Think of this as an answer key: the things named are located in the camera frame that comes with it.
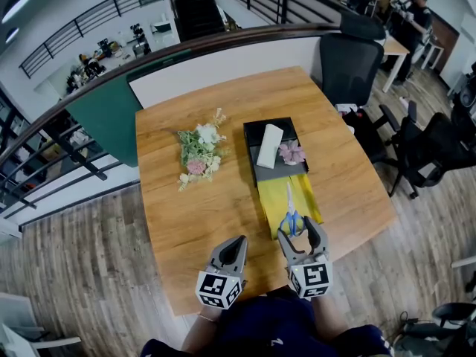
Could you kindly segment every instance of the blue scissor handle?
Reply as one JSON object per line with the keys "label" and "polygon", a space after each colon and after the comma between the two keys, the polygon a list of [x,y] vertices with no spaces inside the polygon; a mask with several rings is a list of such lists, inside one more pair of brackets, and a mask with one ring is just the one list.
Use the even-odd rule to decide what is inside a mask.
{"label": "blue scissor handle", "polygon": [[[298,223],[298,221],[301,221],[303,223],[303,228],[300,230],[299,234],[296,231],[297,230],[296,224]],[[298,214],[297,210],[292,215],[290,214],[290,212],[286,213],[286,216],[284,217],[283,221],[281,221],[281,223],[280,223],[280,229],[281,230],[283,229],[283,225],[284,225],[285,222],[288,222],[289,230],[291,232],[291,236],[293,236],[293,237],[300,236],[302,234],[302,232],[304,231],[304,228],[305,228],[304,218]]]}

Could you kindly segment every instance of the pink artificial flower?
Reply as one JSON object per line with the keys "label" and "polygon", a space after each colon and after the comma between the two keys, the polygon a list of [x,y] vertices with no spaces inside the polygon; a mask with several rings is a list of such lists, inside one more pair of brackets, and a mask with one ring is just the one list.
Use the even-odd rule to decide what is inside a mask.
{"label": "pink artificial flower", "polygon": [[192,175],[201,175],[205,171],[206,167],[207,165],[200,160],[189,160],[187,162],[188,172]]}
{"label": "pink artificial flower", "polygon": [[299,147],[297,140],[289,141],[287,144],[281,144],[280,156],[283,156],[284,162],[288,163],[302,163],[306,159],[306,153],[303,147]]}

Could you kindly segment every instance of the scissors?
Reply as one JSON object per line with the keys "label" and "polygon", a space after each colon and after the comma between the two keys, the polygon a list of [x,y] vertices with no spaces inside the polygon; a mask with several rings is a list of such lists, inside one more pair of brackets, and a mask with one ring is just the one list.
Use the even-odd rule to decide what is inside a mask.
{"label": "scissors", "polygon": [[295,203],[292,201],[292,192],[291,192],[291,185],[288,182],[287,186],[288,190],[288,211],[286,212],[286,216],[284,217],[283,221],[280,223],[280,230],[283,230],[284,225],[289,226],[289,233],[291,237],[297,237],[302,234],[304,231],[304,218],[299,215],[299,213],[295,209]]}

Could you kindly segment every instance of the teal panel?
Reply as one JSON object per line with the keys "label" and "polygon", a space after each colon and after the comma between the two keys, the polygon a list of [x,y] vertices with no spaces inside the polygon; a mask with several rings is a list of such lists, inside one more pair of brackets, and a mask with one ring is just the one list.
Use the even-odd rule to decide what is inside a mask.
{"label": "teal panel", "polygon": [[135,113],[142,106],[127,81],[189,55],[189,50],[178,52],[116,77],[78,98],[67,110],[105,151],[124,164],[137,167]]}

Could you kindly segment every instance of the yellow cloth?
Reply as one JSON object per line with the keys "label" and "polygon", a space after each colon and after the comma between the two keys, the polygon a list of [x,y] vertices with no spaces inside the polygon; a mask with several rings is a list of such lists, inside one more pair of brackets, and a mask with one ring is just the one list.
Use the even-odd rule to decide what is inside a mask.
{"label": "yellow cloth", "polygon": [[301,216],[309,216],[317,223],[322,223],[322,217],[315,202],[311,182],[307,174],[276,178],[258,182],[260,201],[271,229],[271,238],[277,238],[280,227],[288,211],[287,183],[291,185],[292,201],[295,210]]}

